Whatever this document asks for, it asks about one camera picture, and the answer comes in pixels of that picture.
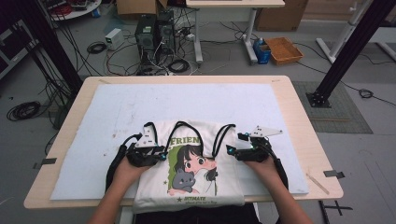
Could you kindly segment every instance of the adjustable desk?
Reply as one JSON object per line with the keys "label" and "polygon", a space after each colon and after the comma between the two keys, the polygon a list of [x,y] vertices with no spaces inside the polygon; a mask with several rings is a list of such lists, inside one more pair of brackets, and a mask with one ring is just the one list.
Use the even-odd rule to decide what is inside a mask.
{"label": "adjustable desk", "polygon": [[199,32],[199,22],[202,21],[201,11],[204,9],[211,9],[211,14],[216,14],[216,21],[225,21],[224,18],[229,18],[230,15],[236,15],[236,20],[232,19],[231,21],[237,21],[241,19],[241,13],[243,11],[241,9],[251,8],[248,18],[243,19],[243,21],[248,21],[247,33],[243,35],[243,42],[247,49],[247,53],[250,59],[250,64],[254,64],[257,62],[256,54],[253,51],[253,47],[250,42],[251,32],[253,30],[254,20],[256,18],[256,11],[258,7],[283,7],[285,6],[285,2],[282,0],[232,0],[232,1],[210,1],[210,0],[187,0],[186,4],[188,7],[197,8],[195,11],[195,38],[194,38],[194,49],[195,49],[195,60],[198,63],[198,66],[204,61],[202,57],[201,51],[201,43],[200,43],[200,32]]}
{"label": "adjustable desk", "polygon": [[[332,167],[320,145],[318,137],[305,114],[304,108],[289,80],[285,76],[199,76],[199,77],[89,77],[67,115],[64,125],[52,145],[48,159],[56,158],[53,164],[44,164],[31,187],[24,206],[26,208],[59,208],[97,206],[99,200],[52,201],[50,195],[58,180],[65,155],[70,148],[83,117],[90,106],[98,85],[106,84],[200,84],[200,83],[255,83],[270,84],[294,146],[301,168],[306,175],[309,193],[296,195],[296,200],[325,200],[343,196],[343,190],[335,176],[326,177],[323,171]],[[246,196],[245,201],[270,202],[270,196]],[[121,205],[132,205],[125,199]]]}

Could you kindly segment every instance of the cartoon cat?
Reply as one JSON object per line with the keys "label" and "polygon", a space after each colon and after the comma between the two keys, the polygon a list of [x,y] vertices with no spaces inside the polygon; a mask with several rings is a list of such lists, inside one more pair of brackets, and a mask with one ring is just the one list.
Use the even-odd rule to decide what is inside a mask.
{"label": "cartoon cat", "polygon": [[174,189],[182,189],[188,193],[192,192],[192,186],[195,184],[194,172],[184,172],[182,169],[178,169],[173,179],[172,187]]}

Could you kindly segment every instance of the computer tower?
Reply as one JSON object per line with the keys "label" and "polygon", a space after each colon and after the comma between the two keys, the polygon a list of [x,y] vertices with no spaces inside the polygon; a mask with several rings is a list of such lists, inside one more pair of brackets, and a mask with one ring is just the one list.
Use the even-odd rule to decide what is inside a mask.
{"label": "computer tower", "polygon": [[176,49],[174,11],[161,11],[158,16],[158,26],[164,54],[174,54]]}
{"label": "computer tower", "polygon": [[161,54],[157,16],[153,14],[141,15],[134,36],[141,64],[157,64]]}

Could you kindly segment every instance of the anime girl print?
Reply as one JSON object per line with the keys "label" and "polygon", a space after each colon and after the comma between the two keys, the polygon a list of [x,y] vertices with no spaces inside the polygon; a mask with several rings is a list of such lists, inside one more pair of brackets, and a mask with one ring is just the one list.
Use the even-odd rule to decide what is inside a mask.
{"label": "anime girl print", "polygon": [[172,185],[169,186],[169,195],[186,192],[217,194],[215,160],[203,157],[199,146],[185,145],[174,147],[171,151],[169,182]]}

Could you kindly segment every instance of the mat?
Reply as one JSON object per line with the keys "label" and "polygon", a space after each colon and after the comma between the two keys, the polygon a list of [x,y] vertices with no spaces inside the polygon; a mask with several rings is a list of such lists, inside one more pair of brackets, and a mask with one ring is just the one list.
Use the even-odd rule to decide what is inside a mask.
{"label": "mat", "polygon": [[329,98],[331,108],[312,107],[306,97],[319,82],[292,82],[305,112],[317,133],[373,133],[342,84],[335,87]]}

